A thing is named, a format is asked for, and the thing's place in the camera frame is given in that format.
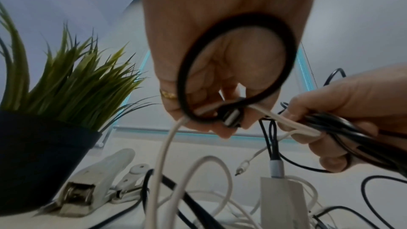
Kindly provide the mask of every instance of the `green plant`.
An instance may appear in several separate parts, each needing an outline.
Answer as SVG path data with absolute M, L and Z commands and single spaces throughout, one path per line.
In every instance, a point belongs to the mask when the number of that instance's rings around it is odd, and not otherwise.
M 144 80 L 134 69 L 135 65 L 130 64 L 134 55 L 124 64 L 117 65 L 125 46 L 99 65 L 103 51 L 98 49 L 98 39 L 94 40 L 92 34 L 80 44 L 76 37 L 72 40 L 67 24 L 64 24 L 61 46 L 55 55 L 47 44 L 43 75 L 29 90 L 30 75 L 24 44 L 1 3 L 0 18 L 1 25 L 10 34 L 12 53 L 0 38 L 0 54 L 6 60 L 7 69 L 1 110 L 48 117 L 104 131 L 125 114 L 152 105 L 149 102 L 140 104 L 145 99 L 121 105 Z

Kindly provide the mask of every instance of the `white stapler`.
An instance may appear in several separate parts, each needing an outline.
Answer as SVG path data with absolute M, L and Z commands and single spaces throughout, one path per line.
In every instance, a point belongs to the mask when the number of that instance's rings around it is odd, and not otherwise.
M 116 176 L 131 163 L 134 156 L 133 149 L 122 149 L 77 172 L 68 180 L 54 204 L 60 208 L 58 215 L 83 217 L 108 201 L 118 204 L 139 198 L 141 185 L 136 185 L 136 182 L 148 171 L 147 164 L 133 166 L 117 186 L 112 186 Z

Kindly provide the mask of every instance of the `power adapter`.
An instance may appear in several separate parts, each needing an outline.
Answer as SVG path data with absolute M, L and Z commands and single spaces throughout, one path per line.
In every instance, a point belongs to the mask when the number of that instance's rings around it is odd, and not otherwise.
M 284 178 L 262 177 L 260 191 L 263 229 L 310 229 L 301 183 Z

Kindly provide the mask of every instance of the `plant pot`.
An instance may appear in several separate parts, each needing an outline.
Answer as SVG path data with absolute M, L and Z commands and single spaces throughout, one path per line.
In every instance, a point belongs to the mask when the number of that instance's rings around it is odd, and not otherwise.
M 101 133 L 0 111 L 0 215 L 49 203 Z

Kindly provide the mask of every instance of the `person's left hand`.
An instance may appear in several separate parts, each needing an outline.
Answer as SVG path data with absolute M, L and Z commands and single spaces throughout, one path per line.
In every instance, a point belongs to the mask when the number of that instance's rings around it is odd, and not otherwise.
M 181 61 L 193 42 L 216 22 L 236 14 L 261 12 L 283 19 L 300 41 L 313 0 L 142 0 L 148 43 L 160 88 L 176 93 Z M 213 41 L 195 61 L 187 81 L 191 108 L 239 97 L 238 83 L 246 87 L 246 97 L 268 88 L 279 76 L 285 52 L 271 32 L 246 28 Z M 261 105 L 271 109 L 278 92 Z M 184 114 L 176 99 L 162 98 L 165 109 L 176 120 Z M 245 110 L 242 127 L 247 129 L 263 115 Z M 189 122 L 187 127 L 212 130 L 229 138 L 236 129 L 222 123 Z

